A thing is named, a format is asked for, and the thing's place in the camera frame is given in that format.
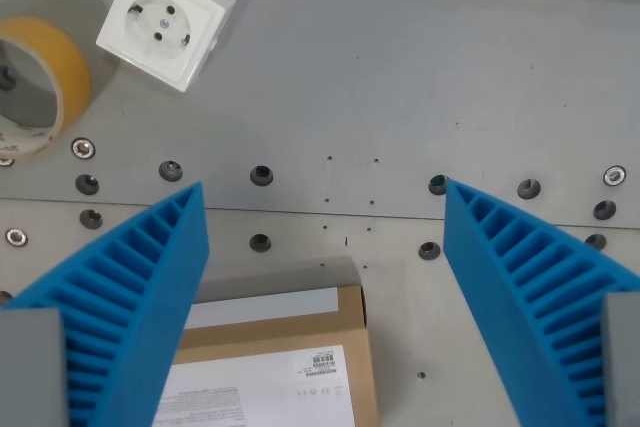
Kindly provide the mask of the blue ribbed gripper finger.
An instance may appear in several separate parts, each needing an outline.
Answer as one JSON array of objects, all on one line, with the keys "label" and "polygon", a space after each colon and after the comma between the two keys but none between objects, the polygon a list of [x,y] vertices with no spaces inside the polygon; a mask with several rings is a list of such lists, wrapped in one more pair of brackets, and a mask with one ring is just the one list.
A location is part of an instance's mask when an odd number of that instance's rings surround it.
[{"label": "blue ribbed gripper finger", "polygon": [[9,310],[61,316],[73,426],[149,426],[209,257],[194,183],[44,274]]},{"label": "blue ribbed gripper finger", "polygon": [[446,183],[444,254],[523,426],[606,423],[601,313],[639,277],[563,230]]}]

